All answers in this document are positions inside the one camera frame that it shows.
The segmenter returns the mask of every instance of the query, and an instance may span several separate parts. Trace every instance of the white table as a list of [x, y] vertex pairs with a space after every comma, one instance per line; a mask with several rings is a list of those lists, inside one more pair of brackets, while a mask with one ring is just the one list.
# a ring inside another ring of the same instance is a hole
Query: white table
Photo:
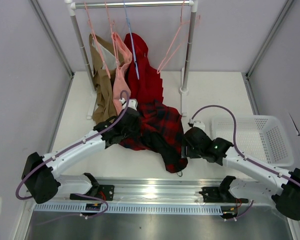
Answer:
[[[163, 103], [180, 111], [179, 94], [181, 73], [166, 71], [163, 79]], [[188, 116], [182, 118], [184, 132], [189, 129], [189, 117], [206, 105], [218, 104], [229, 108], [235, 114], [252, 115], [244, 81], [240, 72], [190, 72], [188, 79]], [[58, 150], [83, 137], [95, 125], [87, 120], [91, 99], [91, 85], [86, 72], [76, 72], [64, 108], [53, 150]], [[205, 123], [206, 133], [211, 132], [213, 116], [223, 114], [222, 109], [206, 109], [196, 119]], [[162, 179], [162, 180], [221, 180], [226, 175], [247, 178], [241, 172], [204, 159], [189, 159], [183, 176], [166, 171], [161, 155], [142, 150], [133, 151], [120, 145], [113, 145], [78, 162], [64, 172], [65, 175], [91, 173], [96, 178], [114, 179]]]

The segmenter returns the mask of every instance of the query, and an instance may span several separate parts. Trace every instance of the pink garment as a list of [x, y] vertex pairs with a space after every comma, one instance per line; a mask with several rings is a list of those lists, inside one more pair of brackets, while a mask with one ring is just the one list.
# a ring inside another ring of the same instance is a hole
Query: pink garment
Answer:
[[115, 70], [115, 79], [113, 83], [113, 104], [116, 110], [116, 113], [119, 115], [122, 111], [122, 103], [119, 101], [120, 93], [122, 90], [126, 90], [131, 95], [130, 88], [128, 87], [125, 81], [125, 75], [128, 67], [132, 61], [132, 53], [127, 48], [125, 43], [121, 40], [120, 36], [114, 32], [112, 34], [112, 39], [114, 41], [114, 45], [117, 48], [118, 52], [123, 56], [124, 64], [120, 67], [117, 67]]

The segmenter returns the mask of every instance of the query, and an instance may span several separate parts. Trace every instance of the white wall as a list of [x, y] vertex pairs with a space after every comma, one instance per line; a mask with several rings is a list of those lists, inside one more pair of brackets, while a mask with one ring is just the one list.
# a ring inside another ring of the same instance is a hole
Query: white wall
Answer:
[[27, 156], [47, 151], [69, 80], [29, 2], [0, 0], [0, 240], [14, 230]]
[[259, 66], [251, 85], [261, 114], [278, 117], [286, 128], [300, 168], [300, 0], [284, 21]]
[[[190, 69], [193, 71], [246, 72], [266, 38], [286, 0], [199, 0], [201, 24], [196, 28]], [[40, 0], [40, 4], [74, 71], [84, 71], [84, 64], [63, 0]], [[132, 31], [139, 34], [149, 47], [150, 64], [159, 66], [178, 29], [180, 6], [129, 8]], [[122, 38], [128, 33], [123, 8], [112, 8], [110, 16], [117, 23]], [[90, 9], [96, 34], [110, 40], [110, 27], [105, 9]], [[90, 56], [87, 15], [84, 9], [76, 11], [84, 44]], [[184, 8], [184, 19], [190, 9]], [[184, 26], [182, 38], [188, 26]], [[184, 66], [186, 46], [166, 66], [179, 71]]]

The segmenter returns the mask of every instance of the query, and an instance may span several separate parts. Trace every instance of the gray floor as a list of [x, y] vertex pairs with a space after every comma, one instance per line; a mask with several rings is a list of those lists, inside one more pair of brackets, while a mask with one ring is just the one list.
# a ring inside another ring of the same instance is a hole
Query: gray floor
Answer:
[[237, 222], [220, 216], [108, 213], [85, 220], [60, 212], [34, 212], [27, 240], [292, 240], [286, 218], [254, 207]]

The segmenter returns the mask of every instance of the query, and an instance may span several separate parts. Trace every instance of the perforated basket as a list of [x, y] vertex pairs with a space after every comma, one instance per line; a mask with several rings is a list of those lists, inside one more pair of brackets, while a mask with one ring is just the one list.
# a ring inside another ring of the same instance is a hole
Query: perforated basket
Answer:
[[[286, 133], [274, 116], [238, 115], [236, 142], [246, 154], [277, 167], [294, 163]], [[223, 138], [233, 143], [234, 122], [230, 115], [212, 119], [212, 138]]]

